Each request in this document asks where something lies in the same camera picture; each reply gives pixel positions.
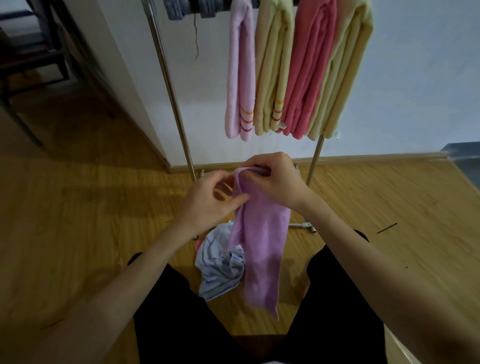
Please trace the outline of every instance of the wooden floor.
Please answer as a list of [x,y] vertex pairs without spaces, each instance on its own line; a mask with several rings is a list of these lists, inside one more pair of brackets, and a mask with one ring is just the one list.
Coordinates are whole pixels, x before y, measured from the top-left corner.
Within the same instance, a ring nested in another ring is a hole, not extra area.
[[[18,106],[44,151],[0,113],[0,362],[15,362],[144,251],[190,185],[168,175],[123,117],[93,97]],[[306,178],[307,170],[301,171]],[[448,161],[319,166],[312,189],[398,264],[480,324],[480,198]],[[303,219],[292,215],[292,221]],[[396,223],[392,228],[378,233]],[[279,321],[245,304],[240,289],[209,303],[231,334],[286,333],[307,284],[317,234],[290,230]],[[171,264],[198,289],[190,242]],[[138,362],[130,323],[109,363]]]

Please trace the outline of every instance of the clothes rack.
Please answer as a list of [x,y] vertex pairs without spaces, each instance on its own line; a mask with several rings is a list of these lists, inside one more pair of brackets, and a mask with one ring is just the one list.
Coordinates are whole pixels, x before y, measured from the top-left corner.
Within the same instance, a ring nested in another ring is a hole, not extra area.
[[[183,120],[181,118],[180,108],[177,101],[177,95],[173,87],[172,77],[170,75],[170,69],[168,67],[167,55],[165,53],[165,49],[162,42],[162,36],[160,32],[160,27],[158,25],[157,12],[156,12],[154,1],[155,0],[142,0],[142,4],[144,7],[145,15],[148,19],[150,32],[152,33],[152,38],[155,44],[158,61],[160,62],[163,78],[165,80],[165,86],[167,87],[168,97],[170,99],[170,104],[173,110],[173,116],[175,117],[175,122],[177,123],[181,144],[183,146],[183,152],[185,153],[185,158],[187,159],[188,170],[190,172],[190,176],[192,177],[192,180],[195,181],[196,180],[195,169],[192,163],[192,156],[190,154],[190,148],[188,146],[188,140],[185,134],[185,128],[183,126]],[[198,12],[198,9],[199,9],[198,0],[182,0],[182,1],[188,1],[188,3],[190,4],[190,9],[192,10],[192,13]],[[228,11],[230,9],[231,2],[232,2],[231,0],[223,0],[223,7],[221,11]],[[298,5],[299,0],[294,0],[293,3],[294,5]],[[260,4],[260,0],[254,0],[252,1],[252,4],[254,8],[258,8]],[[313,159],[308,171],[308,177],[306,181],[307,186],[310,186],[310,182],[312,181],[315,165],[317,163],[318,156],[320,155],[320,152],[322,150],[323,144],[324,144],[324,136],[323,134],[321,134],[318,138],[317,147],[315,148],[315,153],[313,154]],[[311,231],[315,232],[315,228],[309,222],[305,222],[301,224],[290,224],[289,226],[310,229]]]

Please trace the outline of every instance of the person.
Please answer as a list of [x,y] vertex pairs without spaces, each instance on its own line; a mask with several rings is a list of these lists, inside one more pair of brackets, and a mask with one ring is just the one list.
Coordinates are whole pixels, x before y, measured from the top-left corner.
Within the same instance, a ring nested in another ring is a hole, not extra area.
[[[480,363],[476,328],[339,218],[286,154],[256,155],[243,165],[269,168],[269,177],[242,173],[311,221],[326,243],[309,262],[310,287],[272,360],[386,363],[385,323],[424,364]],[[232,183],[221,170],[195,181],[150,248],[59,324],[30,362],[100,362],[134,316],[141,363],[252,363],[186,278],[167,264],[182,245],[248,201],[247,194],[226,200],[216,191],[231,195]]]

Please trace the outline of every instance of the black metal chair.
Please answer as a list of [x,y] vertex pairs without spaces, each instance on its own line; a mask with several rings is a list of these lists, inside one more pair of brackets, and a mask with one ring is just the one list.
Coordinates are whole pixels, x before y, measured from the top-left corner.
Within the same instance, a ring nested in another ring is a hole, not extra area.
[[[35,136],[25,122],[12,108],[10,98],[14,95],[45,87],[69,79],[66,63],[72,70],[72,59],[61,29],[53,19],[48,0],[27,0],[32,11],[25,10],[0,14],[0,21],[36,16],[40,31],[36,34],[19,37],[5,37],[0,41],[0,104],[13,121],[37,146],[43,143]],[[11,89],[9,77],[39,67],[57,65],[62,77],[48,82]]]

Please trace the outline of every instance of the light blue striped cloth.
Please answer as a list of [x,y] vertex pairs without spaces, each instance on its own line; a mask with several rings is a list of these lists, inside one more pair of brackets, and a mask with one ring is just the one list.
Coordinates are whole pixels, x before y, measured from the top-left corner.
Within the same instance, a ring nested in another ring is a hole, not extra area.
[[212,300],[237,287],[245,271],[245,256],[240,245],[228,250],[233,221],[220,224],[200,245],[195,266],[202,272],[198,295]]

